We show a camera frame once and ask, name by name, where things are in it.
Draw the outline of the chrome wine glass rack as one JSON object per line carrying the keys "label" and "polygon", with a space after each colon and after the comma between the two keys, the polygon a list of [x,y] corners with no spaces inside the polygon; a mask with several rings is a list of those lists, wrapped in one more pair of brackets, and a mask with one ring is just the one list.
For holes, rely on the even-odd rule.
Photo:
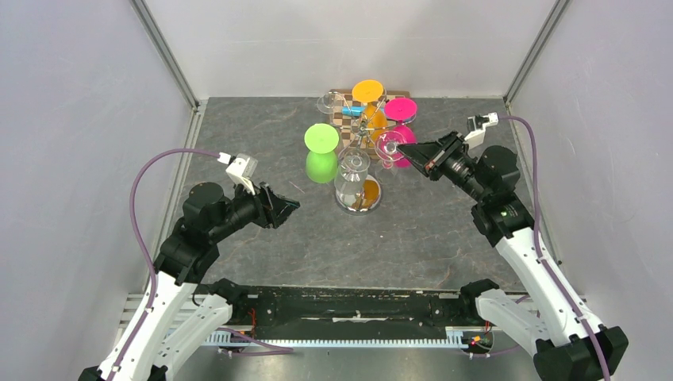
{"label": "chrome wine glass rack", "polygon": [[[345,149],[346,148],[341,147],[341,143],[340,143],[340,146],[337,149],[338,159],[339,159],[340,154]],[[365,183],[364,183],[363,193],[361,194],[361,197],[358,199],[358,202],[354,205],[354,209],[343,208],[337,200],[338,205],[343,210],[346,210],[346,211],[348,211],[350,213],[353,213],[353,214],[367,214],[367,213],[370,213],[371,211],[373,211],[378,206],[378,204],[380,203],[381,198],[383,196],[383,186],[381,185],[380,181],[373,174],[373,167],[375,166],[375,164],[380,164],[381,167],[382,167],[382,161],[379,157],[377,159],[375,159],[375,158],[372,158],[370,156],[370,159],[371,159],[371,164],[370,164],[370,167],[368,169],[367,179],[365,180]]]}

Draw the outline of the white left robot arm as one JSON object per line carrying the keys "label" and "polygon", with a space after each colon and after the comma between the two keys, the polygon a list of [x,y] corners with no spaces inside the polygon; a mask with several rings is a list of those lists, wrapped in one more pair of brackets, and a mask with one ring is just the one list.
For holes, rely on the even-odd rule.
{"label": "white left robot arm", "polygon": [[170,327],[219,257],[218,244],[246,225],[277,229],[300,206],[276,194],[266,183],[251,190],[234,187],[225,196],[216,183],[194,186],[183,203],[183,216],[152,262],[141,304],[112,352],[81,380],[173,380],[179,369],[218,326],[239,324],[249,312],[246,290],[222,279],[196,312],[175,331]]}

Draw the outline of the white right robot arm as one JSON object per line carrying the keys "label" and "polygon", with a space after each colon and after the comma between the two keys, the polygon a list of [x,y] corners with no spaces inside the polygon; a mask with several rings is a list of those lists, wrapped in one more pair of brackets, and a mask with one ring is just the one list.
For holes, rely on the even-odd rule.
{"label": "white right robot arm", "polygon": [[515,192],[517,156],[494,145],[478,158],[456,132],[426,143],[399,144],[398,152],[432,181],[449,179],[476,201],[476,229],[514,269],[536,304],[534,315],[489,280],[460,290],[458,311],[469,324],[496,325],[533,359],[542,380],[607,380],[629,340],[607,327],[574,291],[544,246],[537,226]]}

